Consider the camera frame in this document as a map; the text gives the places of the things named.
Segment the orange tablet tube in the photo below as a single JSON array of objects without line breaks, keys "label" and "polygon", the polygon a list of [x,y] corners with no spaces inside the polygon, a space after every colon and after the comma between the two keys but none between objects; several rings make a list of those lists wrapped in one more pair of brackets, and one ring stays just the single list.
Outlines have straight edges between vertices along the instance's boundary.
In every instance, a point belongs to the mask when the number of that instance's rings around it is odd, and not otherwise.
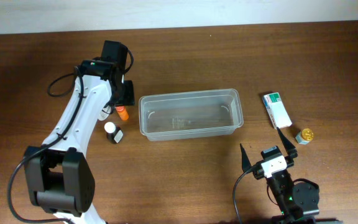
[{"label": "orange tablet tube", "polygon": [[123,121],[127,121],[129,119],[129,114],[128,114],[125,106],[116,106],[115,109],[116,109],[119,117]]}]

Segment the white spray bottle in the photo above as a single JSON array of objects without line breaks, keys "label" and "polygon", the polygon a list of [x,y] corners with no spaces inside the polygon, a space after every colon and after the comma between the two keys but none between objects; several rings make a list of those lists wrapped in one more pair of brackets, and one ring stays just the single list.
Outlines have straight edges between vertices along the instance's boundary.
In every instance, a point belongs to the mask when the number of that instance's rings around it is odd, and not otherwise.
[{"label": "white spray bottle", "polygon": [[104,121],[109,116],[104,110],[102,110],[98,116],[99,121]]}]

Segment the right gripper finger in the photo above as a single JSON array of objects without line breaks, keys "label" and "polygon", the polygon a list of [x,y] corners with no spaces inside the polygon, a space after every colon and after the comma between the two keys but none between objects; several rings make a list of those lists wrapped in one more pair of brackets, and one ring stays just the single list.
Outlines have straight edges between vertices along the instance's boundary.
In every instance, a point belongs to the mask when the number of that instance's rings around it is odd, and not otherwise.
[{"label": "right gripper finger", "polygon": [[240,144],[241,149],[241,164],[242,164],[242,171],[243,173],[249,173],[249,171],[252,168],[252,165],[250,163],[249,157],[246,153],[246,150],[242,144]]},{"label": "right gripper finger", "polygon": [[280,128],[277,128],[277,131],[287,154],[295,154],[296,147],[284,136]]}]

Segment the dark bottle white cap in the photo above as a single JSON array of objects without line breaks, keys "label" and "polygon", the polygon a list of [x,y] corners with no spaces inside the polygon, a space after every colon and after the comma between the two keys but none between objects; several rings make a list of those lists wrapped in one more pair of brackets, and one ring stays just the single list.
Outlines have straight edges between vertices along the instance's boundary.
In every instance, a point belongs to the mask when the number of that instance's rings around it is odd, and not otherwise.
[{"label": "dark bottle white cap", "polygon": [[124,137],[124,133],[121,128],[116,126],[113,122],[107,122],[104,125],[104,130],[106,132],[107,139],[113,144],[120,143]]}]

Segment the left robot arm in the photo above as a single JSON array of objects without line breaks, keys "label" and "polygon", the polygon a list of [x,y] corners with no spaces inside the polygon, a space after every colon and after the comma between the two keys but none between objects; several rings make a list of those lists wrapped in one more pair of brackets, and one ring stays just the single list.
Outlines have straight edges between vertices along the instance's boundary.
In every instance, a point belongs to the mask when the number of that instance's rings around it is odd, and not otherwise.
[{"label": "left robot arm", "polygon": [[97,121],[120,106],[135,103],[134,87],[125,74],[133,61],[122,43],[107,40],[99,57],[73,69],[72,96],[60,120],[41,146],[29,146],[19,167],[32,205],[65,223],[104,223],[93,205],[95,180],[86,161]]}]

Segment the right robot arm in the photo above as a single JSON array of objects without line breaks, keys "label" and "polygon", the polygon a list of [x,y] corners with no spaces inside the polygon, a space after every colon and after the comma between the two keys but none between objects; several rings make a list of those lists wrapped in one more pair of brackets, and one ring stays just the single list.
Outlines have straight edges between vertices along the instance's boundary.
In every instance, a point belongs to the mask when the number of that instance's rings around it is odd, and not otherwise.
[{"label": "right robot arm", "polygon": [[244,146],[240,146],[243,173],[236,180],[232,190],[232,200],[238,221],[242,223],[236,203],[237,185],[245,175],[252,174],[257,180],[266,180],[268,198],[281,211],[279,216],[271,218],[270,223],[342,223],[341,220],[335,218],[325,220],[316,218],[319,214],[319,185],[308,179],[292,179],[288,168],[294,165],[294,158],[298,156],[298,152],[281,130],[277,131],[287,152],[286,156],[282,154],[278,146],[274,146],[262,151],[262,160],[252,165]]}]

